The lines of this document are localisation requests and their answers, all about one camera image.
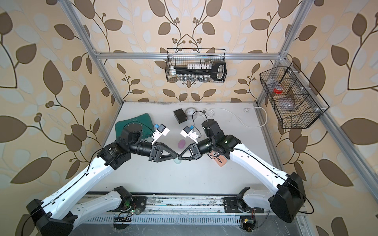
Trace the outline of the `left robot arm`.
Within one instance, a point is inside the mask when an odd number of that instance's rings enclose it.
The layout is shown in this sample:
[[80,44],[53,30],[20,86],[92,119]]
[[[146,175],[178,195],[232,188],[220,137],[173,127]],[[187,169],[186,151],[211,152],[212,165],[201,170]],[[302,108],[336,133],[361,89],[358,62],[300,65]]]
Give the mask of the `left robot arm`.
[[159,137],[169,133],[165,125],[155,126],[151,142],[141,141],[142,130],[140,124],[126,125],[117,140],[96,151],[88,167],[74,179],[44,200],[34,199],[27,205],[29,219],[42,236],[67,236],[78,225],[99,214],[135,207],[132,195],[122,186],[83,204],[79,200],[102,179],[129,161],[132,154],[146,156],[154,162],[177,157],[174,150],[158,142]]

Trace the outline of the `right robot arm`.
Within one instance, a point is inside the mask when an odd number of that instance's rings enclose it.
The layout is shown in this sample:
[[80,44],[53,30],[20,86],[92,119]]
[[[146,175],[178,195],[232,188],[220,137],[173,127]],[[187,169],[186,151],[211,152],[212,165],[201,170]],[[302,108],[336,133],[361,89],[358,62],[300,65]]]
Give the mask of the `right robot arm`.
[[268,189],[267,192],[246,188],[241,191],[241,204],[250,208],[264,208],[286,223],[291,223],[307,202],[302,178],[295,172],[288,174],[277,169],[250,151],[241,140],[225,135],[214,119],[202,123],[205,140],[192,143],[178,155],[179,160],[197,160],[214,151],[250,173]]

